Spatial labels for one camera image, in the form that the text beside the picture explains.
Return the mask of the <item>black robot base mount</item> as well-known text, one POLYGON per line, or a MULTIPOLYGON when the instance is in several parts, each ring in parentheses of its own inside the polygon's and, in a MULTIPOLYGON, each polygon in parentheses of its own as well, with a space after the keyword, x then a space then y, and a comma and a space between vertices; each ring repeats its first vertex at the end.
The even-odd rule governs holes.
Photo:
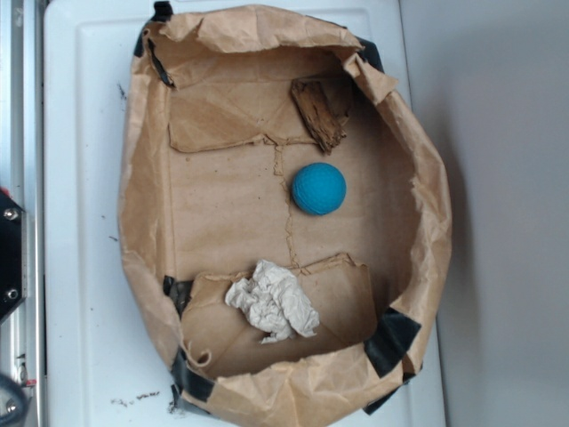
POLYGON ((1 324, 28 296, 26 285, 26 213, 1 188, 1 324))

